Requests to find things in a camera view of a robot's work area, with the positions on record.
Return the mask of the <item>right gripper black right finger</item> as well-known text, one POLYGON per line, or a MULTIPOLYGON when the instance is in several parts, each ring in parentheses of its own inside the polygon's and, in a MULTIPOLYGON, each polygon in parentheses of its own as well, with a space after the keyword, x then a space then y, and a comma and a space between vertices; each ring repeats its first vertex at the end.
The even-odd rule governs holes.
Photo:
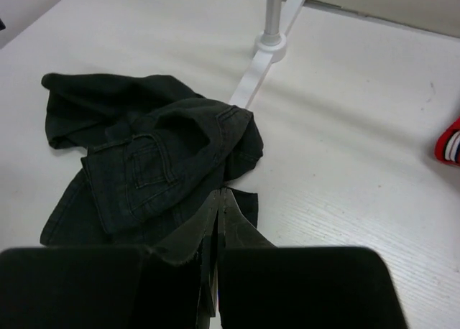
POLYGON ((244 217, 227 187, 220 194, 217 237, 221 326, 244 328, 259 312, 262 298, 263 283, 255 269, 259 251, 275 246, 244 217))

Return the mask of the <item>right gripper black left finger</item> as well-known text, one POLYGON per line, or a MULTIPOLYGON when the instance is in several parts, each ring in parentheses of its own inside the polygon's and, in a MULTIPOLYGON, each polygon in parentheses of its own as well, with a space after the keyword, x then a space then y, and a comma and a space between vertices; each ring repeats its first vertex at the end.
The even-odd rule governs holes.
POLYGON ((152 248, 142 275, 142 327, 208 328, 217 308, 220 192, 152 248))

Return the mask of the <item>black denim trousers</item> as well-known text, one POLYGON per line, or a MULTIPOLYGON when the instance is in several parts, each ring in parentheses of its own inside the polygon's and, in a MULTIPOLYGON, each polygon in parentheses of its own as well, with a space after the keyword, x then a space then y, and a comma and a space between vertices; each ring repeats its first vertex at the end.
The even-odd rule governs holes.
POLYGON ((48 144, 87 152, 42 229, 43 246, 154 246, 263 155, 251 111, 170 75, 48 73, 42 86, 48 144))

